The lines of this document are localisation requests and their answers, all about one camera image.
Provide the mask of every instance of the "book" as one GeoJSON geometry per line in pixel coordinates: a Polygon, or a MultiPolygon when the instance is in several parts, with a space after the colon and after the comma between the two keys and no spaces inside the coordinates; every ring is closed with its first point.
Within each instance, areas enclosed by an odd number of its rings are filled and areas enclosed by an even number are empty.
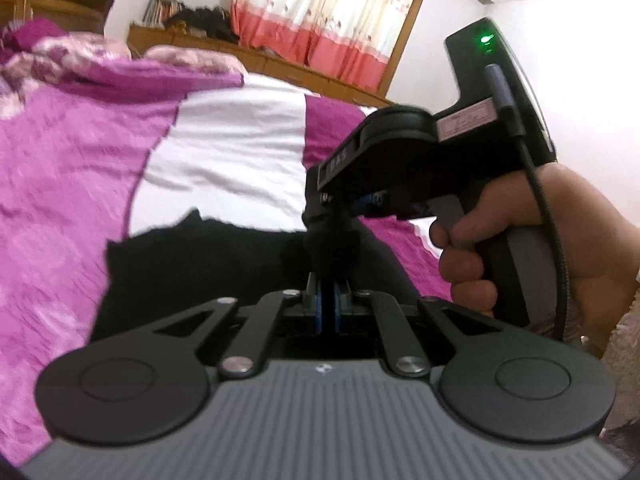
{"type": "Polygon", "coordinates": [[[163,23],[186,6],[178,0],[149,0],[146,4],[142,24],[145,27],[163,28],[163,23]]]}

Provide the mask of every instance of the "wooden shelf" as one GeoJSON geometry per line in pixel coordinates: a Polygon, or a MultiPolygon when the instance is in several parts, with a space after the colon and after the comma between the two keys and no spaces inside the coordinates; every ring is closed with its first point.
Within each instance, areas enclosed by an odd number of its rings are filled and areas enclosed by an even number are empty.
{"type": "Polygon", "coordinates": [[[186,48],[215,50],[236,56],[249,72],[264,74],[312,92],[332,97],[358,106],[385,107],[390,101],[337,79],[325,76],[307,66],[290,63],[278,57],[268,56],[258,50],[211,38],[197,38],[188,34],[173,33],[158,28],[131,25],[127,40],[135,50],[144,54],[152,46],[167,44],[186,48]]]}

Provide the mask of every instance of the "white bedsheet stripe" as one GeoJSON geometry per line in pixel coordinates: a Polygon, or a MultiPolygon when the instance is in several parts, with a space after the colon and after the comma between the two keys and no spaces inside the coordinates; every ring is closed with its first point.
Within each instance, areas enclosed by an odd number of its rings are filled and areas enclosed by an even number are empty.
{"type": "Polygon", "coordinates": [[[301,230],[305,91],[249,74],[241,89],[195,92],[152,152],[129,233],[203,217],[263,230],[301,230]]]}

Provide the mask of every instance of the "black cloth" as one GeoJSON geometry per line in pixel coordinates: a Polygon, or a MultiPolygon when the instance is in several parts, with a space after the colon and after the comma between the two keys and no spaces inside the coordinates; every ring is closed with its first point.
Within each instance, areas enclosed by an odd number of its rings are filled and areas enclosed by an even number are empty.
{"type": "Polygon", "coordinates": [[[236,44],[240,40],[239,36],[231,29],[231,19],[228,11],[220,6],[216,6],[213,9],[209,9],[209,7],[186,8],[165,20],[163,25],[164,28],[169,28],[177,22],[185,22],[187,27],[204,30],[207,33],[207,37],[214,40],[223,40],[236,44]]]}
{"type": "Polygon", "coordinates": [[[303,290],[312,261],[340,261],[353,290],[380,290],[402,304],[419,297],[391,248],[357,220],[348,232],[328,238],[240,228],[202,220],[194,210],[171,228],[109,242],[106,259],[110,288],[91,341],[215,298],[255,304],[274,290],[303,290]]]}

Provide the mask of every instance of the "black bag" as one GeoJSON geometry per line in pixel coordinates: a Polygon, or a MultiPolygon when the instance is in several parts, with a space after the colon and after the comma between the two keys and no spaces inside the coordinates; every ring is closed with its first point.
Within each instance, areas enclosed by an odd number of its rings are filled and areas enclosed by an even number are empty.
{"type": "Polygon", "coordinates": [[[240,40],[231,30],[231,19],[227,10],[220,6],[214,9],[198,7],[183,9],[164,21],[164,28],[171,27],[174,23],[185,22],[187,27],[199,28],[207,33],[208,38],[223,40],[238,44],[240,40]]]}

